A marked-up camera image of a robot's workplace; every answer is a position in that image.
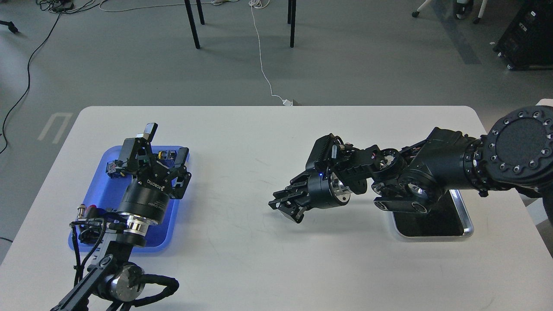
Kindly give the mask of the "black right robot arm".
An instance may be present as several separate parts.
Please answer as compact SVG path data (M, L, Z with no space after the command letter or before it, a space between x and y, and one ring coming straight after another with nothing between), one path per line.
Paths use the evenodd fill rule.
M435 127L429 136L401 150L366 149L328 134L317 139L305 170L268 205L300 223L313 208L344 206L351 194L367 192L367 180L384 211L427 215L449 190L517 189L541 197L552 220L552 107L528 106L500 118L474 138Z

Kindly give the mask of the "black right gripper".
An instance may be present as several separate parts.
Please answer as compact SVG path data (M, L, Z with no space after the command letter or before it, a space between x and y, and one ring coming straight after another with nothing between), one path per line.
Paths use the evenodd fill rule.
M284 190L274 192L273 197L268 205L300 224L306 210L346 205L351 198L351 191L335 173L303 171Z

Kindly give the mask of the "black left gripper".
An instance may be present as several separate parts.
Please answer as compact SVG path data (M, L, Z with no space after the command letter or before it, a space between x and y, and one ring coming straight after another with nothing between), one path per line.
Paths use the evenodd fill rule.
M185 164L189 156L187 147L178 150L174 167L166 168L159 161L147 167L156 159L151 142L157 128L158 124L148 123L144 132L125 139L117 159L118 169L138 171L123 194L117 212L144 217L154 224L163 222L171 199L183 198L192 176Z

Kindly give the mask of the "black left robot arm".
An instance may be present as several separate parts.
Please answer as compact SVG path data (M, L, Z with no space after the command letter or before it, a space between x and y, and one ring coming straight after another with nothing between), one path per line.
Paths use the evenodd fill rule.
M105 173L130 177L122 201L114 210L81 204L71 222L76 257L73 289L54 311L86 311L89 297L110 301L110 311L128 311L156 303L179 288L175 278L146 274L130 261L134 247L146 246L147 230L161 224L170 200L182 199L191 179L185 162L188 148L152 151L156 123L127 138Z

